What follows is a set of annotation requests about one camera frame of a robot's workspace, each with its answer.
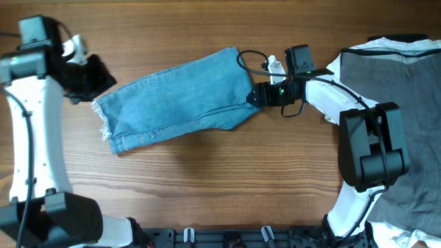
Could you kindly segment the light blue denim jeans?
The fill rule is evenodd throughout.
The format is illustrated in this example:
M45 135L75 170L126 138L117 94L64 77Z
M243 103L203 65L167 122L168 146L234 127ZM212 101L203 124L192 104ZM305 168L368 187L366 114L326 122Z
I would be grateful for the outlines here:
M92 102L113 154L206 129L231 130L259 111L235 47L137 79Z

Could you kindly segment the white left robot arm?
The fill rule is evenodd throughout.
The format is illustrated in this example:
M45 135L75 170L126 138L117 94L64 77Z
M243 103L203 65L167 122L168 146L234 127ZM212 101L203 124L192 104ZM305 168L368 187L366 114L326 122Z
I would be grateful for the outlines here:
M150 247L133 218L114 218L74 194L61 137L64 98L90 101L115 82L97 55L47 47L1 57L12 117L14 176L1 230L18 247Z

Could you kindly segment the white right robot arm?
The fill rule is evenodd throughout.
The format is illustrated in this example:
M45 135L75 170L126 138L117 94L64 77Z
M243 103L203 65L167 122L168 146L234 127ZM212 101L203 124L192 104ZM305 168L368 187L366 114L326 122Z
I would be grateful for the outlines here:
M323 247L358 244L367 236L367 216L376 201L409 170L400 108L356 94L328 69L257 83L246 100L259 108L284 108L301 101L338 125L343 184L336 204L323 219L318 240Z

